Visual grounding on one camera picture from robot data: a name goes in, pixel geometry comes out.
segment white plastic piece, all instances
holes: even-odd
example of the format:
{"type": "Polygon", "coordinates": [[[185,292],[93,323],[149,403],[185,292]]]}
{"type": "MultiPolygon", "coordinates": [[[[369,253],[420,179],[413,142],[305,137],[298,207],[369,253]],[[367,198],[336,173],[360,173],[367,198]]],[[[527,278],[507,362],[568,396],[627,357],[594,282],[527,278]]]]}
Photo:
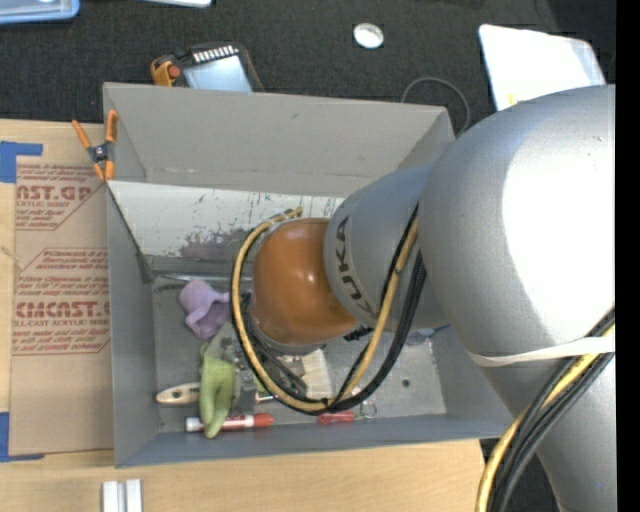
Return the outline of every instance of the white plastic piece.
{"type": "Polygon", "coordinates": [[[123,512],[120,508],[120,485],[115,480],[102,483],[102,512],[123,512]]]}
{"type": "Polygon", "coordinates": [[[103,482],[102,512],[142,512],[142,482],[103,482]]]}
{"type": "Polygon", "coordinates": [[[127,495],[126,512],[142,512],[142,482],[139,479],[125,482],[127,495]]]}
{"type": "Polygon", "coordinates": [[[497,110],[606,83],[586,41],[487,24],[480,26],[478,35],[497,110]]]}
{"type": "Polygon", "coordinates": [[[154,2],[160,4],[180,5],[182,7],[207,7],[211,5],[211,0],[142,0],[143,2],[154,2]]]}

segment gray cardboard box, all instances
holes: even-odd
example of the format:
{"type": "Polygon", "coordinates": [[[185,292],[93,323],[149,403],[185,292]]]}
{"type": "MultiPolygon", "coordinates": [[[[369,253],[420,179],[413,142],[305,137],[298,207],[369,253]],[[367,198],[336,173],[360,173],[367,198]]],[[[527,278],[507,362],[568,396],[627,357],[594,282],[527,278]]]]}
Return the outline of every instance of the gray cardboard box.
{"type": "MultiPolygon", "coordinates": [[[[359,411],[374,417],[350,424],[320,425],[272,401],[257,406],[276,418],[270,428],[208,440],[184,431],[197,404],[154,399],[199,379],[202,342],[177,302],[185,279],[228,289],[235,252],[260,221],[299,205],[328,217],[377,178],[437,160],[454,140],[445,109],[122,84],[105,84],[104,108],[120,117],[107,194],[116,466],[501,435],[512,418],[451,328],[414,333],[359,411]]],[[[362,343],[327,344],[334,383],[362,343]]]]}

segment cardboard sheet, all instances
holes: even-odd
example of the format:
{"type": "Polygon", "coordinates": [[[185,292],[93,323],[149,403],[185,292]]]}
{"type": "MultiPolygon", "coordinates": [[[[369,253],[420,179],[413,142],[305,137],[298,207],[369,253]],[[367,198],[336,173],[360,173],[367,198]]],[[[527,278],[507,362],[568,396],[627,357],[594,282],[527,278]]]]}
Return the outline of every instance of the cardboard sheet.
{"type": "MultiPolygon", "coordinates": [[[[92,143],[103,142],[102,126],[85,129],[92,143]]],[[[12,322],[4,327],[11,331],[9,454],[110,448],[105,187],[70,123],[2,120],[0,140],[41,146],[40,156],[17,156],[15,184],[3,184],[5,200],[9,188],[15,200],[3,215],[15,227],[3,245],[15,274],[12,322]]],[[[9,163],[1,162],[3,173],[9,163]]],[[[3,350],[6,365],[6,341],[3,350]]]]}

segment marker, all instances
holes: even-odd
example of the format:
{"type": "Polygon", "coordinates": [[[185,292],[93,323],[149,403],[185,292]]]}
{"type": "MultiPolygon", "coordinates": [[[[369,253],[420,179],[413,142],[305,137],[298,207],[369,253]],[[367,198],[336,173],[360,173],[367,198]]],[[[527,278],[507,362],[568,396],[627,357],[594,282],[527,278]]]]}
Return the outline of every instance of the marker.
{"type": "Polygon", "coordinates": [[[325,412],[318,416],[318,423],[330,425],[331,423],[351,423],[356,419],[355,413],[351,409],[340,412],[325,412]]]}
{"type": "MultiPolygon", "coordinates": [[[[273,423],[273,416],[268,413],[245,414],[243,416],[229,416],[220,430],[246,430],[248,428],[265,428],[273,423]]],[[[184,419],[185,432],[202,432],[204,431],[204,423],[200,421],[198,416],[187,416],[184,419]]]]}

